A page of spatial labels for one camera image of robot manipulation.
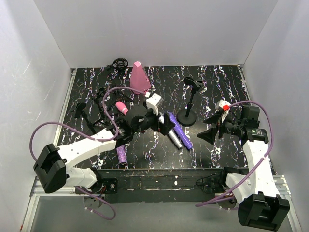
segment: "black marble tabletop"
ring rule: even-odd
[[[186,76],[201,78],[203,87],[193,99],[193,108],[197,113],[197,121],[191,127],[183,127],[193,143],[193,149],[178,150],[172,141],[162,134],[148,129],[145,134],[137,134],[133,141],[125,146],[128,159],[127,168],[218,168],[218,167],[246,167],[246,158],[237,137],[224,135],[217,139],[215,145],[196,137],[196,134],[205,131],[207,125],[203,120],[215,112],[215,104],[220,99],[230,103],[246,100],[247,93],[237,66],[164,66],[145,67],[151,82],[151,92],[161,95],[164,99],[161,112],[173,112],[186,107],[190,98],[191,88],[184,84]],[[118,86],[128,86],[132,68],[123,73],[114,72],[112,77]],[[111,88],[109,72],[106,68],[78,68],[73,84],[64,123],[88,135],[92,135],[87,128],[85,120],[74,118],[73,110],[79,102],[85,102],[86,113],[90,121],[99,119],[98,108],[91,99],[99,88]],[[134,104],[142,104],[140,96],[134,95],[129,90],[124,93],[134,98]],[[74,132],[63,128],[58,145],[66,145],[82,139]],[[108,151],[90,158],[78,165],[79,167],[95,167],[99,169],[119,168],[117,153]]]

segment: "purple handle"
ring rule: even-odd
[[[170,118],[171,122],[175,124],[174,131],[176,132],[176,134],[178,135],[180,140],[183,142],[183,144],[190,150],[193,145],[190,142],[189,138],[185,135],[181,126],[177,122],[175,116],[171,112],[169,112],[169,118]]]
[[[125,151],[125,146],[119,146],[116,148],[117,150],[117,155],[118,155],[118,160],[120,165],[124,165],[127,163],[127,158],[126,158],[126,151]]]

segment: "pink object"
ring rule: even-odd
[[[139,61],[133,64],[130,87],[143,92],[146,92],[151,87],[146,71]]]
[[[120,101],[118,101],[118,102],[116,102],[116,107],[117,107],[117,109],[121,112],[121,113],[123,113],[124,115],[126,115],[127,114],[127,112],[129,111],[128,109],[127,109],[127,107]]]

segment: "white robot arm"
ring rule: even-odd
[[[45,146],[34,165],[34,171],[44,191],[52,193],[63,186],[92,188],[98,182],[95,170],[75,168],[78,163],[104,151],[114,150],[131,141],[135,133],[148,128],[167,135],[175,124],[170,121],[167,114],[164,115],[164,123],[160,122],[161,115],[158,114],[158,107],[162,102],[161,96],[153,94],[146,100],[147,108],[134,106],[124,117],[118,118],[116,123],[119,134],[116,139],[107,142],[83,139],[57,148],[53,144]],[[114,134],[115,129],[111,125],[92,137],[109,139],[113,138]]]
[[[241,141],[247,157],[249,172],[260,163],[251,174],[250,179],[239,185],[245,178],[239,169],[224,168],[220,175],[220,184],[233,189],[233,194],[239,204],[238,217],[243,226],[257,227],[276,231],[286,217],[290,206],[288,200],[282,199],[276,188],[268,152],[268,136],[264,129],[259,128],[259,108],[243,105],[240,118],[229,114],[230,104],[220,100],[216,105],[216,114],[204,122],[211,127],[197,137],[214,144],[217,132],[219,138],[224,133],[236,135]]]

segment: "white enclosure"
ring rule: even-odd
[[[309,231],[308,22],[309,1],[279,0],[244,66],[251,98],[270,114],[271,160],[285,175],[303,231]]]
[[[22,225],[35,173],[33,130],[59,120],[70,68],[33,0],[0,0],[0,231]],[[55,127],[35,137],[38,155]]]
[[[244,63],[277,0],[34,0],[71,68]]]
[[[0,231],[22,225],[35,176],[29,139],[59,120],[70,68],[119,57],[151,66],[244,64],[250,97],[273,122],[275,169],[309,231],[308,12],[308,0],[0,0]],[[36,135],[36,155],[55,130]]]

